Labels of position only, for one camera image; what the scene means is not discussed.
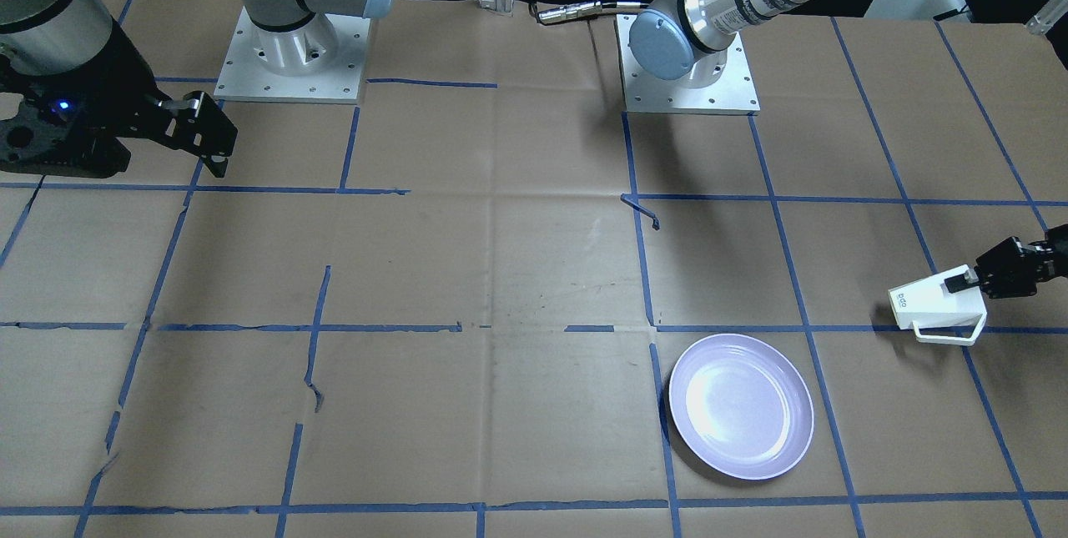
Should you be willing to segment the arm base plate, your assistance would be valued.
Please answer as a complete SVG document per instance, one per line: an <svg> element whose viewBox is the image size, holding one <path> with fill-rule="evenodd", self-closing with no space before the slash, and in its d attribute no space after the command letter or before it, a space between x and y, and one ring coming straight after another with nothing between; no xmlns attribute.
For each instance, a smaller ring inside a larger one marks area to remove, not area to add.
<svg viewBox="0 0 1068 538"><path fill-rule="evenodd" d="M370 18L317 14L302 28L267 32L241 11L214 97L227 102L361 100Z"/></svg>
<svg viewBox="0 0 1068 538"><path fill-rule="evenodd" d="M634 14L617 16L617 42L625 109L629 113L705 113L756 115L758 90L748 66L743 36L736 33L728 50L698 59L690 74L664 81L638 64L629 47Z"/></svg>

